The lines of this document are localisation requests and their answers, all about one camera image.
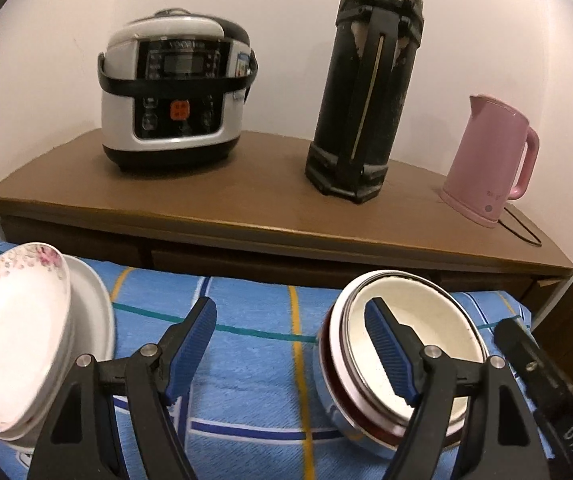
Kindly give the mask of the white pink floral plate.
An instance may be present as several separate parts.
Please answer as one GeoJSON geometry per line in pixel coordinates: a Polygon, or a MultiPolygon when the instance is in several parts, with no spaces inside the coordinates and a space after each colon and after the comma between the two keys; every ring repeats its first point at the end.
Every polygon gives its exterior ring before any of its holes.
{"type": "Polygon", "coordinates": [[[70,268],[44,243],[0,255],[0,436],[31,422],[70,352],[70,268]]]}

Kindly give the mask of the plain grey plate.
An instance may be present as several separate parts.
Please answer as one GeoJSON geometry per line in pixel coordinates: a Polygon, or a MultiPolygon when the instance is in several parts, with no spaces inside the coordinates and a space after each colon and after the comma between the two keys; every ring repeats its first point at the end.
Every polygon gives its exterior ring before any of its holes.
{"type": "MultiPolygon", "coordinates": [[[[114,358],[115,352],[115,316],[108,289],[100,276],[84,261],[65,255],[70,268],[70,312],[75,315],[75,340],[70,367],[83,353],[92,354],[98,362],[114,358]]],[[[5,441],[14,450],[32,454],[41,427],[26,438],[17,441],[5,441]]]]}

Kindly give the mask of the blue white enamel cup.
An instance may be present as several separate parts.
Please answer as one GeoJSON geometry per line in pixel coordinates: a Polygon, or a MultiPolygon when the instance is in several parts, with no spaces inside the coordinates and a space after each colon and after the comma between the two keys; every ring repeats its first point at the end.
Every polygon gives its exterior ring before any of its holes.
{"type": "Polygon", "coordinates": [[[409,274],[394,273],[360,283],[342,311],[344,350],[349,369],[366,387],[367,398],[375,402],[375,422],[396,432],[397,425],[408,424],[413,408],[395,394],[367,333],[365,307],[375,297],[385,301],[399,323],[412,327],[422,344],[434,344],[452,358],[479,363],[486,360],[488,352],[469,315],[439,287],[409,274]]]}

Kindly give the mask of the white red flower plate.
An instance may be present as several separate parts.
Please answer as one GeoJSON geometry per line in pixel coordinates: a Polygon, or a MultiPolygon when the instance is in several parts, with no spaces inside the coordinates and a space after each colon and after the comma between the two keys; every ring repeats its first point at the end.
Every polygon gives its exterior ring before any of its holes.
{"type": "Polygon", "coordinates": [[[75,340],[75,315],[71,313],[65,325],[62,337],[62,348],[55,355],[50,372],[40,387],[28,413],[23,415],[20,421],[6,431],[0,431],[0,439],[5,441],[17,441],[26,438],[32,432],[38,431],[49,408],[58,394],[64,377],[70,366],[75,340]]]}

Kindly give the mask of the stainless steel bowl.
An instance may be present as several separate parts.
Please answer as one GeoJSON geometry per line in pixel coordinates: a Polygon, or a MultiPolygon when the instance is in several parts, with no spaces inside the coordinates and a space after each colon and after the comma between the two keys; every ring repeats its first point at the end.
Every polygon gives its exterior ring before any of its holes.
{"type": "Polygon", "coordinates": [[[429,384],[425,346],[411,326],[395,321],[381,297],[337,302],[318,332],[314,382],[323,411],[343,436],[390,460],[403,442],[429,384]],[[377,326],[371,335],[369,326],[377,326]]]}

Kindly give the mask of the blue plaid towel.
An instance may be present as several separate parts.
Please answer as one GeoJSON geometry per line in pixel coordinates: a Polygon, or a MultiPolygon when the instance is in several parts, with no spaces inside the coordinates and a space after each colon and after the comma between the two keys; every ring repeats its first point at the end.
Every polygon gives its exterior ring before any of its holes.
{"type": "Polygon", "coordinates": [[[379,479],[387,460],[335,428],[314,382],[316,335],[337,291],[81,260],[115,316],[116,358],[183,320],[200,296],[217,326],[189,394],[170,416],[202,479],[379,479]]]}

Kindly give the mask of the pink electric kettle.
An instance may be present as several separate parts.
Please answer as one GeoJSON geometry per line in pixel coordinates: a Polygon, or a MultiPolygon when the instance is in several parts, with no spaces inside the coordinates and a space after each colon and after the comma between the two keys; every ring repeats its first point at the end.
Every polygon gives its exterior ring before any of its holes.
{"type": "Polygon", "coordinates": [[[441,199],[469,220],[495,228],[509,200],[529,186],[539,137],[516,108],[484,94],[470,98],[470,116],[441,199]]]}

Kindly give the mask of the brown wooden cabinet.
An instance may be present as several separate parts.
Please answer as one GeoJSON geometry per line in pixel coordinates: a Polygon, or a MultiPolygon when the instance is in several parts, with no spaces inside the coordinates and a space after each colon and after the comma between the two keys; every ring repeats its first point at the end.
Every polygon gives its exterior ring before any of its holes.
{"type": "Polygon", "coordinates": [[[439,198],[443,177],[393,162],[381,193],[355,205],[306,179],[304,140],[247,132],[221,165],[172,177],[123,174],[91,131],[0,182],[12,243],[42,240],[78,257],[183,273],[340,287],[401,269],[449,290],[503,289],[544,307],[573,263],[511,210],[497,228],[439,198]]]}

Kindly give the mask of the silver black rice cooker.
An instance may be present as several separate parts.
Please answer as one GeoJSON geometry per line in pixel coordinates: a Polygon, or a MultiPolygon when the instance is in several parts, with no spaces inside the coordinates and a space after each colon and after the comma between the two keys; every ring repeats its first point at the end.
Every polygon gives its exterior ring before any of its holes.
{"type": "Polygon", "coordinates": [[[183,174],[238,144],[258,73],[239,24],[181,8],[116,30],[98,56],[102,148],[125,174],[183,174]]]}

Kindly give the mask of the tall black thermos flask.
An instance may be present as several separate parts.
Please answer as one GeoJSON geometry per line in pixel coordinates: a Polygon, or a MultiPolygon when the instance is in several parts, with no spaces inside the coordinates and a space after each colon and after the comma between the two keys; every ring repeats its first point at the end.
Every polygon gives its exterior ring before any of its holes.
{"type": "Polygon", "coordinates": [[[420,48],[422,0],[341,0],[305,174],[325,195],[362,204],[383,186],[420,48]]]}

